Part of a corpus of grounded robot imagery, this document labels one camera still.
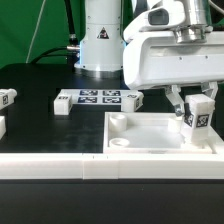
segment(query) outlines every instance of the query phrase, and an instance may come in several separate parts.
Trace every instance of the white block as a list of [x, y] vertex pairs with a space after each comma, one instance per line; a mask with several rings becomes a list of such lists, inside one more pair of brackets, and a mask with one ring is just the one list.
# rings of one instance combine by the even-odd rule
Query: white block
[[14, 103], [17, 92], [14, 89], [0, 89], [0, 109]]
[[5, 117], [0, 116], [0, 139], [3, 137], [5, 132], [6, 132]]
[[141, 92], [135, 94], [129, 94], [122, 99], [121, 111], [123, 112], [135, 112], [143, 105], [144, 95]]
[[55, 115], [69, 115], [72, 108], [72, 95], [59, 94], [54, 100]]
[[215, 101], [204, 94], [186, 96], [190, 114], [185, 115], [181, 126], [181, 134], [190, 142], [198, 142], [208, 138]]

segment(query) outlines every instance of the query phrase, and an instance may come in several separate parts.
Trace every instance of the white tray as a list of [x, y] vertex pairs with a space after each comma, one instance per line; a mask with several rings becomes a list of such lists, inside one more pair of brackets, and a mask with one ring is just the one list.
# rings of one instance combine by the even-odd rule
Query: white tray
[[[120, 115], [127, 118], [127, 126], [123, 131], [114, 131], [111, 129], [111, 118]], [[169, 113], [106, 112], [104, 153], [212, 154], [224, 148], [223, 141], [212, 128], [203, 148], [184, 145], [181, 134], [168, 130], [168, 120], [171, 116], [173, 114]]]

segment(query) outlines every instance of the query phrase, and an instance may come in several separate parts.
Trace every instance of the white robot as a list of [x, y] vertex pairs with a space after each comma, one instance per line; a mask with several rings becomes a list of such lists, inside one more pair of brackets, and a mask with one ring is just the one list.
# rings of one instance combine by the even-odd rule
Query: white robot
[[92, 77], [120, 76], [125, 42], [121, 38], [122, 0], [85, 0], [86, 34], [77, 71]]
[[[146, 11], [125, 29], [123, 65], [130, 89], [165, 88], [186, 142], [208, 138], [217, 82], [224, 80], [224, 33], [212, 32], [208, 0], [145, 0]], [[139, 5], [132, 1], [133, 11]], [[182, 86], [202, 92], [179, 95]]]

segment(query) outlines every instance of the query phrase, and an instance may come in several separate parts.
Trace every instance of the black tabletop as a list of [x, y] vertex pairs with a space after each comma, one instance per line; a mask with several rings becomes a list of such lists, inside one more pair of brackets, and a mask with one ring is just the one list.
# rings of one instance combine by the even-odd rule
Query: black tabletop
[[[54, 99], [61, 89], [127, 89], [122, 78], [89, 78], [67, 65], [29, 64], [1, 69], [0, 86], [18, 92], [15, 103], [0, 111], [7, 128], [0, 152], [7, 153], [102, 153], [105, 111], [120, 111], [120, 106], [73, 105], [69, 116], [55, 116]], [[161, 90], [147, 99], [145, 111], [172, 111]]]

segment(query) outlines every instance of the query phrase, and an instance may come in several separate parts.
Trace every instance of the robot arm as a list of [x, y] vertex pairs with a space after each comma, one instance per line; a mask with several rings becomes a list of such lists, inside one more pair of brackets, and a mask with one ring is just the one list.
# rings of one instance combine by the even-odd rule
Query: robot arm
[[[124, 31], [125, 83], [130, 89], [165, 88], [188, 142], [208, 137], [217, 82], [224, 80], [224, 32], [211, 25], [208, 0], [148, 1]], [[182, 86], [201, 85], [205, 94], [179, 95]]]

